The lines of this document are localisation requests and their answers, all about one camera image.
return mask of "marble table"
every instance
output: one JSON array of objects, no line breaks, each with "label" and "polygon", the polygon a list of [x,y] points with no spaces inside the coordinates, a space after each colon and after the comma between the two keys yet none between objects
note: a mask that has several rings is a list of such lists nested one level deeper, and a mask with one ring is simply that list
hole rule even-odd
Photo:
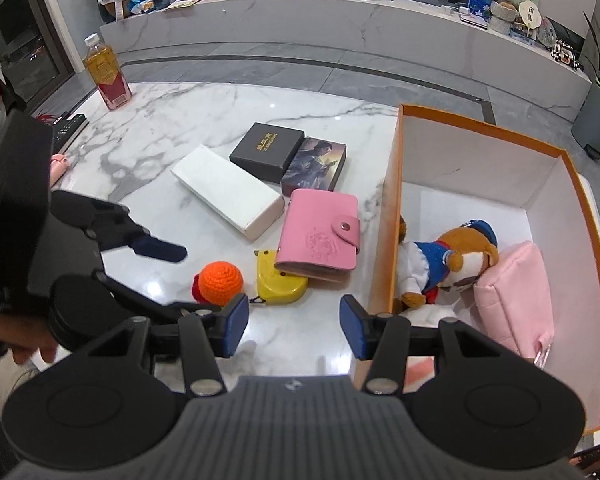
[{"label": "marble table", "polygon": [[[179,264],[136,256],[127,248],[104,256],[110,276],[163,304],[192,300],[193,276],[215,260],[236,264],[244,275],[245,292],[256,296],[253,251],[277,247],[283,222],[278,219],[248,243],[176,180],[169,171],[176,162],[199,144],[228,156],[254,122],[298,128],[307,136],[347,145],[336,190],[358,198],[362,220],[362,247],[349,283],[313,282],[296,303],[254,304],[236,355],[218,361],[230,388],[245,374],[349,373],[353,360],[340,331],[338,302],[342,294],[353,294],[363,304],[368,297],[397,110],[313,92],[236,84],[135,84],[132,92],[133,100],[113,112],[97,93],[76,110],[90,124],[67,153],[72,169],[60,187],[123,203],[152,234],[187,247],[189,256]],[[156,375],[174,390],[183,388],[178,365],[162,365]]]}]

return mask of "small box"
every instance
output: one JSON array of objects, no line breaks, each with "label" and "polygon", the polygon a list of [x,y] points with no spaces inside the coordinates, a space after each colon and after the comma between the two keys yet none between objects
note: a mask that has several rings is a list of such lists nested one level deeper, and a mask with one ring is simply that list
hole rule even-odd
[{"label": "small box", "polygon": [[260,180],[280,184],[303,140],[301,130],[255,123],[229,160]]},{"label": "small box", "polygon": [[307,137],[282,177],[282,194],[291,196],[299,188],[333,191],[346,156],[344,144]]},{"label": "small box", "polygon": [[285,210],[280,193],[206,146],[198,146],[171,172],[250,242]]}]

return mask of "decorative fan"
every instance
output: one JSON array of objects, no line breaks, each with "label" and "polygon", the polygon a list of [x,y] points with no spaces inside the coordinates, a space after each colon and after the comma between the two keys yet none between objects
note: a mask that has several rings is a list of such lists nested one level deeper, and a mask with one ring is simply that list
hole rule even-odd
[{"label": "decorative fan", "polygon": [[542,18],[542,23],[538,27],[538,41],[545,47],[551,49],[555,46],[558,37],[552,23],[547,18]]}]

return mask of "remote control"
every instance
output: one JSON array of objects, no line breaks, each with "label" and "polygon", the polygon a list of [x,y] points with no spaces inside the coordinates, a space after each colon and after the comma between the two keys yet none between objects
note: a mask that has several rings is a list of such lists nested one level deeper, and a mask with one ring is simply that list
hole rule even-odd
[{"label": "remote control", "polygon": [[54,124],[54,155],[64,153],[88,123],[84,114],[74,115],[71,119],[62,118],[56,122]]}]

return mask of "white marble surface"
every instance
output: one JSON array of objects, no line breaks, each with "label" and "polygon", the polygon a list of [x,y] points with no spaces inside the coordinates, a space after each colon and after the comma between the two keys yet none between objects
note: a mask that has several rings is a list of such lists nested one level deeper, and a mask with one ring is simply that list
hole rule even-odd
[{"label": "white marble surface", "polygon": [[583,72],[555,62],[543,49],[411,0],[203,0],[109,23],[100,31],[116,52],[253,41],[387,56],[474,79],[570,121],[590,87]]},{"label": "white marble surface", "polygon": [[[338,302],[345,293],[363,303],[368,296],[396,109],[249,85],[135,84],[132,91],[133,100],[114,112],[106,110],[99,94],[77,110],[90,124],[68,152],[72,169],[61,187],[121,202],[152,234],[187,247],[189,256],[180,264],[135,256],[127,248],[104,257],[110,276],[160,303],[190,300],[193,276],[215,260],[238,265],[245,292],[256,296],[253,250],[277,247],[283,222],[278,219],[255,243],[248,243],[177,182],[169,171],[174,163],[201,143],[228,156],[256,121],[346,143],[347,161],[336,190],[358,197],[363,232],[350,282],[314,282],[298,302],[286,306],[253,305],[236,356],[220,366],[228,386],[241,374],[348,373],[352,357],[340,331]],[[157,375],[182,389],[179,366],[163,366]]]}]

